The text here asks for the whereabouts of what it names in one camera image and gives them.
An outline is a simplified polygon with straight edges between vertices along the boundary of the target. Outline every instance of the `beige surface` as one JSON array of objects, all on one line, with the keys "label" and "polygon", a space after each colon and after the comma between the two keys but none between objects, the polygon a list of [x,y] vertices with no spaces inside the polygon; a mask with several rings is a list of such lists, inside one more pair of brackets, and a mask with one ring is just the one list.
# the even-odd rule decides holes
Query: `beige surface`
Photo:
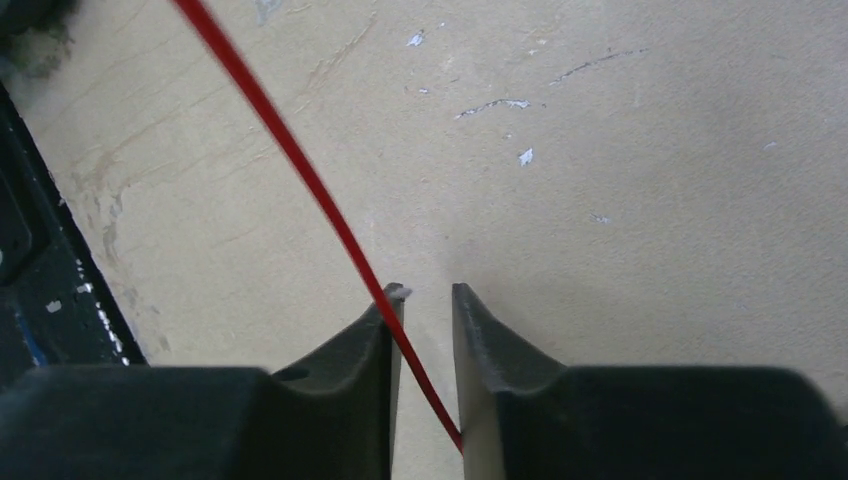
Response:
[{"label": "beige surface", "polygon": [[[452,412],[454,281],[562,361],[789,365],[848,404],[844,2],[284,0],[261,27],[214,4],[381,281],[415,290]],[[152,362],[279,367],[364,309],[167,2],[83,1],[68,27],[13,93]],[[454,118],[502,98],[531,106]],[[461,476],[408,373],[398,422],[397,478]]]}]

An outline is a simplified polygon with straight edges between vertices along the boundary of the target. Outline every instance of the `red wire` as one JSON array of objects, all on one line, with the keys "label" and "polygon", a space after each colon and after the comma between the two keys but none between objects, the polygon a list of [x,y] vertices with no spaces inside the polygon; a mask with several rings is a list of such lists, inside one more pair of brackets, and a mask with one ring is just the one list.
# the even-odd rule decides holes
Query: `red wire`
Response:
[{"label": "red wire", "polygon": [[230,73],[230,76],[233,77],[233,80],[241,88],[242,93],[247,97],[247,101],[256,110],[256,113],[265,122],[265,126],[268,127],[271,135],[274,136],[274,139],[277,140],[277,143],[286,152],[286,155],[288,155],[289,161],[300,174],[303,183],[312,192],[315,201],[324,210],[327,220],[329,220],[330,224],[336,230],[336,234],[347,249],[348,255],[350,255],[351,260],[353,260],[354,265],[359,270],[359,275],[362,276],[365,286],[368,287],[368,291],[374,297],[377,309],[383,315],[383,319],[392,332],[395,343],[397,343],[398,348],[406,358],[407,363],[409,363],[409,369],[412,370],[412,375],[418,382],[418,386],[421,387],[421,391],[424,392],[424,396],[427,397],[427,401],[430,402],[430,406],[433,408],[436,416],[439,417],[439,421],[442,422],[442,426],[445,427],[445,430],[447,430],[448,435],[450,435],[461,454],[462,436],[459,430],[456,428],[453,420],[451,420],[442,401],[439,400],[439,396],[436,394],[436,390],[433,388],[430,379],[427,378],[427,373],[421,365],[421,360],[418,359],[418,355],[412,348],[412,344],[409,343],[409,338],[404,333],[403,326],[395,315],[394,310],[392,310],[391,303],[389,303],[389,300],[383,293],[383,289],[377,281],[377,276],[371,270],[371,266],[368,264],[362,248],[360,248],[356,242],[356,238],[353,236],[353,232],[350,230],[347,222],[345,222],[342,213],[333,201],[333,197],[327,191],[318,173],[306,157],[306,154],[303,153],[294,136],[288,127],[286,127],[282,116],[271,104],[268,95],[265,94],[259,82],[241,59],[238,52],[236,52],[227,35],[221,30],[215,19],[212,18],[212,15],[203,2],[201,0],[173,0],[173,2],[182,10],[189,22],[194,25],[197,33],[200,34],[209,46],[209,49],[218,57],[221,65]]}]

